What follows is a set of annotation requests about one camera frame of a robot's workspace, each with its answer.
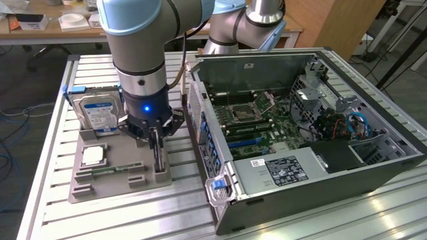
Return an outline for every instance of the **aluminum extrusion table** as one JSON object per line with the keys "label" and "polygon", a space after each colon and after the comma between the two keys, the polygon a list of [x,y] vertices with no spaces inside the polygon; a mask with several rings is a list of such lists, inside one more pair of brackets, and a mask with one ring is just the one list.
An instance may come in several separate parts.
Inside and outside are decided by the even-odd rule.
{"label": "aluminum extrusion table", "polygon": [[[323,52],[427,144],[427,131],[422,126],[402,118],[407,115],[401,108],[393,106],[391,101],[345,60],[334,52]],[[166,54],[168,83],[174,81],[180,62],[180,52]],[[339,93],[345,97],[351,96],[351,90],[331,71],[329,76]],[[118,82],[111,55],[84,55],[70,60],[62,85],[72,78],[76,78],[78,85],[87,87]],[[171,106],[175,108],[180,107],[179,89],[180,86],[176,86],[170,91]],[[267,222],[231,235],[217,236],[186,125],[166,142],[174,178],[171,186],[70,204],[67,198],[79,127],[76,114],[59,91],[18,239],[427,239],[426,162],[398,175],[370,194]]]}

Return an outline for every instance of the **blue cable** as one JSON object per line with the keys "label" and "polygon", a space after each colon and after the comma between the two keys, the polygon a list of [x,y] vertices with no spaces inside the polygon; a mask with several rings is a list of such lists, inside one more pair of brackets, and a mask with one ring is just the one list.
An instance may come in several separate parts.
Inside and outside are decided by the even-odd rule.
{"label": "blue cable", "polygon": [[26,184],[24,184],[24,180],[23,180],[23,175],[22,175],[22,168],[20,168],[20,165],[19,163],[15,161],[15,159],[8,155],[8,154],[3,154],[0,153],[0,156],[4,156],[6,158],[10,159],[11,161],[11,164],[15,168],[15,171],[16,171],[16,174],[18,174],[18,178],[19,178],[19,181],[20,181],[20,186],[22,186],[22,190],[19,192],[19,194],[16,195],[15,199],[4,205],[4,207],[0,208],[0,213],[8,209],[19,200],[20,198],[23,197],[23,194],[26,192]]}
{"label": "blue cable", "polygon": [[367,120],[366,116],[365,116],[362,113],[359,113],[359,112],[351,112],[351,113],[347,115],[346,123],[347,123],[349,129],[350,129],[350,132],[351,132],[353,134],[357,133],[355,130],[354,130],[354,127],[353,127],[353,125],[351,125],[351,123],[350,123],[350,117],[351,117],[351,116],[358,116],[358,117],[362,118],[363,124],[365,124],[365,127],[366,127],[366,134],[367,134],[367,136],[370,136],[370,135],[371,135],[371,128],[370,128],[370,125],[369,125],[369,120]]}
{"label": "blue cable", "polygon": [[15,140],[12,140],[10,143],[4,144],[7,147],[10,147],[14,143],[16,143],[19,140],[22,140],[22,138],[23,138],[23,137],[26,136],[26,134],[28,133],[30,127],[28,127],[28,123],[24,122],[24,121],[12,121],[12,120],[2,117],[2,116],[0,116],[0,119],[4,120],[4,121],[7,121],[7,122],[10,122],[10,123],[14,123],[14,124],[23,124],[24,127],[26,127],[22,135],[20,135]]}

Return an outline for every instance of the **floor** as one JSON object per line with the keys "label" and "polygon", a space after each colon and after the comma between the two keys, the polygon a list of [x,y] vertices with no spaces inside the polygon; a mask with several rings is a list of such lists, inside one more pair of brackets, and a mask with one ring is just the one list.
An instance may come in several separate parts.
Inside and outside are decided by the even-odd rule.
{"label": "floor", "polygon": [[[371,35],[377,35],[386,20],[379,19],[373,23],[369,30]],[[393,26],[385,40],[393,35],[395,31],[401,29],[402,25],[395,23]],[[381,78],[394,62],[399,58],[401,54],[405,52],[406,47],[417,38],[418,33],[410,32],[399,44],[397,50],[387,54],[387,60],[381,61],[378,67],[374,70],[374,74]],[[67,48],[74,54],[91,55],[91,54],[108,54],[108,45],[103,44],[104,48],[98,50],[94,44],[71,44]],[[59,50],[54,50],[46,57],[38,62],[38,72],[28,72],[26,69],[27,59],[36,53],[43,46],[32,46],[32,52],[24,52],[20,46],[15,46],[11,52],[2,55],[0,49],[0,110],[14,108],[14,107],[30,107],[39,104],[51,103],[55,101],[59,87],[63,77],[63,71],[67,63],[67,56]],[[198,43],[194,44],[193,49],[201,47]],[[414,62],[418,57],[427,50],[427,41],[419,47],[418,51],[413,54],[407,63]],[[351,60],[357,63],[362,63],[362,60],[353,57]],[[371,63],[363,63],[351,65],[354,68],[366,75],[369,73],[369,68],[373,68],[377,61]],[[409,66],[405,64],[398,71],[398,73]],[[370,81],[375,83],[373,75],[369,76]],[[419,68],[419,72],[411,70],[406,71],[395,83],[387,88],[387,91],[395,100],[397,104],[403,108],[403,110],[413,116],[413,118],[427,128],[427,63]],[[46,106],[38,108],[32,114],[43,114],[52,111],[52,106]],[[14,121],[24,121],[24,116],[16,116],[10,118]],[[12,240],[16,238],[18,230],[20,227],[22,217],[24,214],[24,208],[27,203],[27,198],[30,194],[32,179],[38,167],[39,156],[43,149],[44,138],[47,134],[47,129],[50,125],[50,116],[31,117],[28,120],[28,134],[26,134],[22,139],[12,144],[8,149],[12,153],[14,159],[20,165],[22,179],[24,182],[24,194],[19,196],[15,204],[0,213],[0,239]],[[4,138],[14,129],[19,126],[16,123],[6,122],[0,118],[0,139]],[[3,165],[4,159],[0,158],[0,166]],[[7,173],[8,168],[0,168],[0,179]],[[7,203],[15,200],[19,193],[23,192],[23,185],[20,183],[20,178],[15,171],[6,179],[0,182],[0,209]]]}

